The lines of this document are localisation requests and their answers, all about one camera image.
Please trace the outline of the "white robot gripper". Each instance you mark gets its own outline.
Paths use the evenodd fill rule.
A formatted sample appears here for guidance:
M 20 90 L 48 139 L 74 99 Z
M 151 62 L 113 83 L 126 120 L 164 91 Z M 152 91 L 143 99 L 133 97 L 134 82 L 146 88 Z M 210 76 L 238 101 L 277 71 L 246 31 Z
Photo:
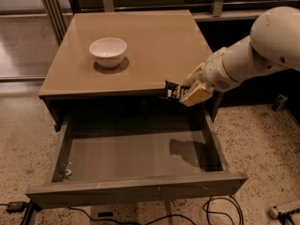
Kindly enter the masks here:
M 221 48 L 200 63 L 183 81 L 191 86 L 179 101 L 187 107 L 204 102 L 213 96 L 214 89 L 227 92 L 241 84 L 238 69 L 242 56 L 238 49 Z

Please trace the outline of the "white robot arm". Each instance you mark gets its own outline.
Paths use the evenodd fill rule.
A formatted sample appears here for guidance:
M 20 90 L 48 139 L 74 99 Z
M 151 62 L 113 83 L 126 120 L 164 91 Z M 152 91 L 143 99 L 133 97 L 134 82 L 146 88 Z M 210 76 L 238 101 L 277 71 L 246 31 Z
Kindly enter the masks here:
M 261 14 L 247 37 L 213 52 L 183 81 L 179 101 L 190 107 L 243 81 L 292 68 L 300 70 L 300 10 L 274 7 Z

